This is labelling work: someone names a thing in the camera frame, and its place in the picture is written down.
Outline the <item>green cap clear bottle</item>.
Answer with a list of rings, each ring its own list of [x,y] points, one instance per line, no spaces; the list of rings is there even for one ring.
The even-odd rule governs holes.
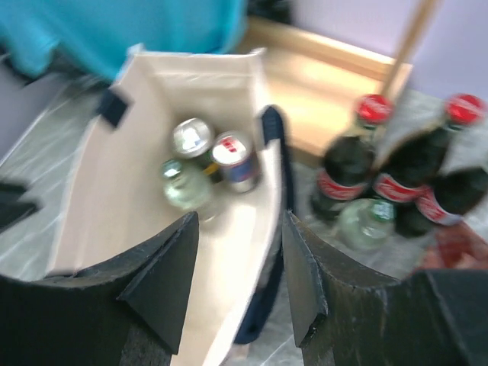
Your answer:
[[[354,200],[339,214],[333,235],[352,250],[376,250],[392,235],[395,216],[395,207],[388,201],[374,198]]]
[[[199,219],[211,220],[217,215],[211,180],[192,162],[169,159],[161,166],[165,196],[173,207],[195,211]]]

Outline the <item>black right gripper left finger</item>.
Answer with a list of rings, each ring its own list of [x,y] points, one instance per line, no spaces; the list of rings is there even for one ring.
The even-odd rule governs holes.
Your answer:
[[[1,278],[3,365],[167,365],[179,350],[199,239],[188,213],[72,276]]]

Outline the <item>red tab drink can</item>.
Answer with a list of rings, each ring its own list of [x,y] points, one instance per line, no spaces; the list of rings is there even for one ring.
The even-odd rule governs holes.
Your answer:
[[[255,145],[250,135],[231,130],[217,136],[211,157],[224,181],[237,193],[251,191],[261,176]]]

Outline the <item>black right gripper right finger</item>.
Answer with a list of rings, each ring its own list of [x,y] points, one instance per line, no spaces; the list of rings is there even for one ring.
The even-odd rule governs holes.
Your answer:
[[[487,273],[416,271],[397,280],[283,216],[294,340],[306,365],[485,365]]]

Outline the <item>Coca-Cola glass bottle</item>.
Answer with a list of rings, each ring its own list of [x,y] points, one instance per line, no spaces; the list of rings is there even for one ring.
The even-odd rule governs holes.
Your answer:
[[[413,201],[396,212],[395,231],[423,236],[434,226],[453,226],[487,194],[487,169],[471,166],[439,175]]]
[[[441,168],[457,132],[480,122],[485,113],[486,104],[477,96],[451,96],[439,117],[395,145],[377,169],[370,196],[393,204],[414,201]]]
[[[358,100],[352,126],[332,141],[316,171],[310,205],[318,218],[333,221],[368,186],[376,156],[374,134],[392,111],[392,103],[379,94]]]

